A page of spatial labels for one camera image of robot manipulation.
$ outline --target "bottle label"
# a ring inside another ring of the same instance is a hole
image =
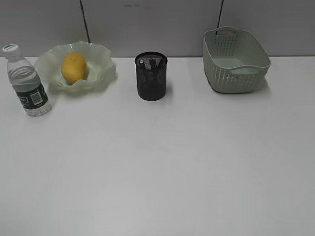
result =
[[[15,91],[15,92],[18,95],[25,109],[33,110],[33,109],[39,108],[45,105],[46,102],[48,101],[47,94],[41,83],[37,88],[31,91],[28,91],[28,92]]]

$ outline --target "clear plastic bottle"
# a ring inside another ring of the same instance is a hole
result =
[[[9,44],[4,46],[2,51],[5,58],[8,59],[9,80],[27,114],[36,117],[49,112],[52,106],[38,73],[32,64],[22,56],[19,46]]]

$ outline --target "black mesh pen holder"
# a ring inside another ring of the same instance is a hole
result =
[[[166,56],[146,52],[137,56],[135,63],[139,96],[147,101],[163,98],[166,93]]]

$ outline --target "storage basket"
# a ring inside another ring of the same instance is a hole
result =
[[[246,93],[260,85],[270,59],[250,32],[220,27],[204,34],[203,64],[213,90]]]

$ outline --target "mango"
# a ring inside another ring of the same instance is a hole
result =
[[[87,63],[79,53],[69,53],[63,59],[61,73],[64,79],[70,84],[82,80],[86,70]]]

